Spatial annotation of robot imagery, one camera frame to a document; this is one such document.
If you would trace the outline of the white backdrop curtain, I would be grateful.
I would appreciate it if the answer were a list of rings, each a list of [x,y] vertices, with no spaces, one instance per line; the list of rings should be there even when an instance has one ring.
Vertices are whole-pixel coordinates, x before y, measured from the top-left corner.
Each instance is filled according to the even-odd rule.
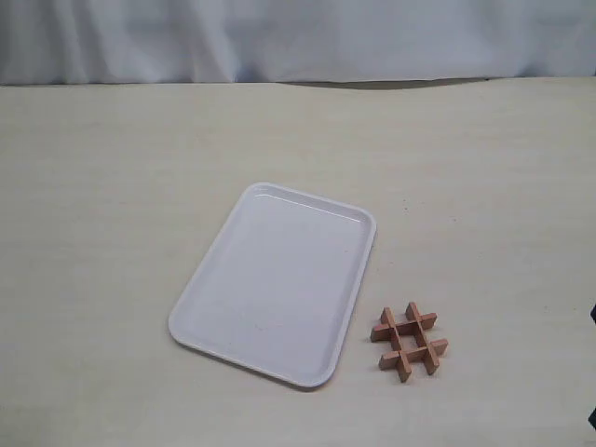
[[[5,1],[5,85],[595,72],[591,1]]]

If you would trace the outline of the white plastic tray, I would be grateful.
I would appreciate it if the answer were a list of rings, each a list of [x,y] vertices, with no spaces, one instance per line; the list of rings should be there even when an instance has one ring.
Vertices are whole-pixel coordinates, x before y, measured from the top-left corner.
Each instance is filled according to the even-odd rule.
[[[323,386],[340,358],[375,234],[362,208],[254,183],[172,308],[169,333],[290,386]]]

